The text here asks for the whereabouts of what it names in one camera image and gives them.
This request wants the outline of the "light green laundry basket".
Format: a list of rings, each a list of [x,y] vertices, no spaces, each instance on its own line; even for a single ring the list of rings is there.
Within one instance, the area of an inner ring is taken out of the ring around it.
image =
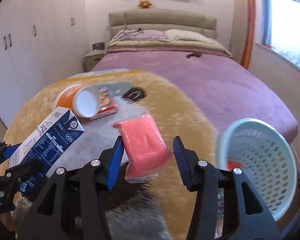
[[[233,122],[220,136],[216,167],[240,168],[263,198],[275,221],[289,209],[296,191],[294,153],[273,126],[244,118]]]

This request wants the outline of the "pink pillow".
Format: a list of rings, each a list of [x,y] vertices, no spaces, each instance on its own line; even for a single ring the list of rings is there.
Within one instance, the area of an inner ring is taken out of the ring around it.
[[[110,40],[115,41],[162,41],[168,42],[169,39],[164,32],[159,30],[144,30],[144,29],[125,29],[119,31]]]

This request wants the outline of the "purple bed cover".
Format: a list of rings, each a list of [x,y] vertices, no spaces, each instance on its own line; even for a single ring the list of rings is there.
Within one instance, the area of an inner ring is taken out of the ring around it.
[[[94,71],[144,70],[179,87],[220,132],[242,118],[262,120],[291,143],[298,122],[285,103],[261,80],[234,60],[203,54],[187,58],[183,51],[108,53]]]

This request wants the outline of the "black item on nightstand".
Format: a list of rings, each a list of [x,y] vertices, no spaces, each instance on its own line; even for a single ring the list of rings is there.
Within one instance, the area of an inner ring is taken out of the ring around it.
[[[98,42],[92,45],[93,50],[104,50],[104,42]]]

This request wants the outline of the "cream pillow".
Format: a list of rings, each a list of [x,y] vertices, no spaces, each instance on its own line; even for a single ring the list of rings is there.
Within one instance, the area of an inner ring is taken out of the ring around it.
[[[194,31],[170,29],[164,31],[164,34],[167,36],[169,40],[212,43],[211,38],[208,38]]]

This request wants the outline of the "orange plush toy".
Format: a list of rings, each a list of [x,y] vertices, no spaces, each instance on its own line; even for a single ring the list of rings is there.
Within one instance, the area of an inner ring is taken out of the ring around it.
[[[149,9],[151,6],[152,3],[149,0],[141,0],[138,4],[138,7],[141,9]]]

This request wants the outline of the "blue white milk carton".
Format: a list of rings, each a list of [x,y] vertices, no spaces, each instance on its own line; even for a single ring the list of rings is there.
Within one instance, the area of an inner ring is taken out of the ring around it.
[[[33,193],[50,168],[83,133],[81,123],[68,108],[57,107],[44,119],[8,159],[9,168],[30,159],[39,159],[43,163],[41,172],[20,184],[21,194],[28,197]]]

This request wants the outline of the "red snack box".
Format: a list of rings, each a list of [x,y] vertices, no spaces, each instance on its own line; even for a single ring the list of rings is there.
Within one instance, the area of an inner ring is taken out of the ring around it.
[[[117,112],[116,100],[110,88],[108,86],[99,86],[96,91],[100,98],[100,109],[90,120],[96,120],[115,114]]]

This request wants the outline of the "white wardrobe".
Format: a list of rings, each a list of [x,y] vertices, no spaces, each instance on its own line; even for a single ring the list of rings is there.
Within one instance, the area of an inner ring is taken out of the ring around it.
[[[88,52],[84,0],[2,0],[0,120],[43,88],[84,70]]]

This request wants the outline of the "beige upholstered headboard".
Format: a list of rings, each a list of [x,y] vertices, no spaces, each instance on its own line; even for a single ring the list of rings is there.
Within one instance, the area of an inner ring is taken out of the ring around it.
[[[110,35],[123,29],[188,30],[216,38],[217,19],[204,14],[172,9],[131,9],[108,14]]]

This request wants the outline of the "grey bedside table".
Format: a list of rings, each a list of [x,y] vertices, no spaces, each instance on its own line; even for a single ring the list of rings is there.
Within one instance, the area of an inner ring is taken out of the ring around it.
[[[84,57],[85,71],[90,72],[104,57],[105,50],[93,50]]]

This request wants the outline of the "dark object on bed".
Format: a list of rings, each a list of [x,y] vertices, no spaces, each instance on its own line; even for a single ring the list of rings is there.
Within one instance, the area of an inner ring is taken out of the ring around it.
[[[187,58],[187,59],[189,59],[189,58],[191,58],[191,57],[197,57],[197,58],[200,58],[201,55],[202,55],[202,54],[199,53],[199,52],[193,52],[193,53],[190,53],[190,54],[186,55],[186,58]]]

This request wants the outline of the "pink packet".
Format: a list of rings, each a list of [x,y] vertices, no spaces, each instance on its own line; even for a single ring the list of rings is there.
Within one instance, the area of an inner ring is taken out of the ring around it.
[[[117,121],[112,127],[123,139],[129,160],[125,180],[131,184],[145,183],[156,177],[173,155],[149,113]]]

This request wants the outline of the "beige and orange curtain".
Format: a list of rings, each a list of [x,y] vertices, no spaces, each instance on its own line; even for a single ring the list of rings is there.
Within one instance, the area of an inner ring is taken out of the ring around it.
[[[234,0],[229,50],[234,61],[248,69],[253,50],[256,18],[255,0]]]

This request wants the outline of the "panda pattern round blanket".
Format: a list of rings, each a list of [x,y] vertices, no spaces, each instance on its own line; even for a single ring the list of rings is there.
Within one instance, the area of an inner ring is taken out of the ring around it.
[[[10,123],[4,139],[17,144],[26,139],[53,111],[59,94],[74,85],[109,90],[115,113],[96,120],[81,120],[84,134],[60,157],[56,167],[82,167],[111,147],[119,132],[113,124],[150,114],[167,147],[174,137],[194,150],[199,158],[215,161],[217,132],[211,121],[177,86],[165,78],[129,70],[107,74],[79,74],[46,87],[25,103]],[[113,239],[185,239],[196,195],[187,191],[174,158],[151,172],[149,181],[125,180],[124,157],[116,185],[102,196]]]

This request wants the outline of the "dark framed window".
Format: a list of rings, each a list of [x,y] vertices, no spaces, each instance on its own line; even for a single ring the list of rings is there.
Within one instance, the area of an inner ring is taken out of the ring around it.
[[[300,68],[300,3],[263,0],[262,44]]]

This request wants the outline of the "orange paper cup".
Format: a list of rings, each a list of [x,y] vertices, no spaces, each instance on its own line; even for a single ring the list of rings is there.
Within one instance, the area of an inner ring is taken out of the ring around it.
[[[100,110],[100,98],[96,92],[84,85],[74,84],[64,89],[55,100],[53,109],[70,109],[79,118],[92,118]]]

